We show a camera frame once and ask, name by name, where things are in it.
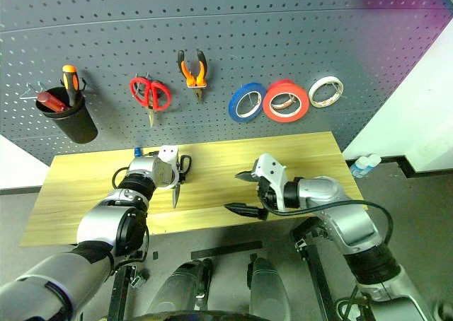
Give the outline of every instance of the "metal frame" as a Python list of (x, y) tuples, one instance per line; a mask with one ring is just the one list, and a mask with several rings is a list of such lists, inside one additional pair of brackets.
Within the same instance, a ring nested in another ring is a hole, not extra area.
[(129, 290), (133, 271), (134, 266), (123, 266), (115, 274), (107, 321), (124, 320), (127, 291)]
[(316, 229), (319, 227), (319, 223), (320, 220), (316, 217), (308, 218), (293, 229), (291, 235), (296, 242), (295, 247), (297, 252), (309, 266), (311, 280), (323, 321), (331, 321), (337, 320), (335, 303), (332, 299), (331, 290), (328, 287), (318, 250), (315, 244), (312, 243), (312, 234), (315, 233), (316, 235)]

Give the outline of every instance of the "white tape roll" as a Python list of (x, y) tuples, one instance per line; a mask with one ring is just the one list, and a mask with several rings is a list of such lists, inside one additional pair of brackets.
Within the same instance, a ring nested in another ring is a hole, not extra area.
[[(320, 87), (327, 85), (327, 84), (332, 84), (332, 86), (335, 88), (335, 90), (336, 90), (335, 95), (328, 98), (327, 100), (323, 100), (322, 102), (316, 102), (313, 99), (314, 94)], [(336, 78), (334, 76), (328, 76), (328, 77), (321, 78), (320, 80), (316, 81), (316, 83), (314, 85), (312, 85), (309, 90), (310, 103), (314, 107), (328, 107), (329, 105), (332, 105), (340, 98), (341, 94), (343, 93), (343, 89), (344, 89), (343, 83), (341, 83), (341, 81), (338, 78)]]

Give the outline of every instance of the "light wood tabletop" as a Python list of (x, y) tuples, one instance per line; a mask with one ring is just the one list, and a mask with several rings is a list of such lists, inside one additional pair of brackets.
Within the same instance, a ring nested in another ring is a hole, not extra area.
[[(158, 149), (146, 148), (144, 152)], [(223, 204), (244, 202), (260, 206), (256, 183), (237, 180), (234, 175), (251, 170), (255, 159), (265, 152), (287, 166), (289, 179), (331, 176), (350, 197), (362, 198), (331, 132), (186, 144), (179, 146), (179, 154), (191, 155), (193, 166), (187, 182), (181, 185), (178, 205), (172, 208), (171, 190), (157, 189), (148, 210), (150, 233), (262, 223), (238, 216)], [(133, 150), (55, 156), (21, 246), (75, 243), (82, 217), (113, 189), (113, 173), (128, 166), (133, 158)], [(278, 218), (269, 216), (269, 220)]]

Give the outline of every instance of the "blue tape roll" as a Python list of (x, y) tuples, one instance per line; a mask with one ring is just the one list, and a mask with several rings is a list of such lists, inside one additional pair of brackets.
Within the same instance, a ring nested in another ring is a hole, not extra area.
[[(236, 122), (248, 122), (255, 118), (261, 110), (263, 110), (263, 100), (266, 92), (265, 87), (259, 83), (249, 83), (244, 85), (233, 94), (233, 97), (231, 97), (231, 100), (229, 101), (228, 113), (230, 117)], [(246, 97), (249, 93), (257, 93), (259, 101), (251, 111), (241, 115), (237, 111), (238, 105), (241, 102), (241, 99)]]

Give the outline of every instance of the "gray floor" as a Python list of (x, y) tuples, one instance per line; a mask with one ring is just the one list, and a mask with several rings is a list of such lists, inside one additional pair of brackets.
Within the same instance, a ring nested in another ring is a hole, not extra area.
[[(357, 183), (364, 198), (385, 206), (392, 213), (395, 231), (390, 248), (427, 302), (453, 300), (453, 175), (407, 180), (397, 164), (387, 163)], [(71, 249), (69, 246), (18, 247), (36, 196), (0, 197), (0, 285), (46, 256)], [(379, 212), (371, 214), (384, 231), (384, 218)], [(308, 269), (289, 238), (289, 231), (299, 222), (293, 219), (151, 237), (150, 252), (158, 251), (159, 258), (153, 260), (150, 256), (144, 263), (150, 280), (140, 289), (131, 290), (127, 317), (147, 311), (157, 289), (179, 264), (190, 259), (191, 251), (261, 240), (263, 249), (213, 258), (210, 309), (248, 310), (250, 292), (246, 287), (246, 268), (250, 255), (257, 253), (270, 259), (279, 270), (291, 300), (293, 320), (320, 320)], [(333, 297), (349, 295), (354, 283), (344, 259), (331, 242), (318, 240), (317, 243)], [(112, 285), (113, 279), (109, 279), (86, 306), (85, 321), (107, 314)]]

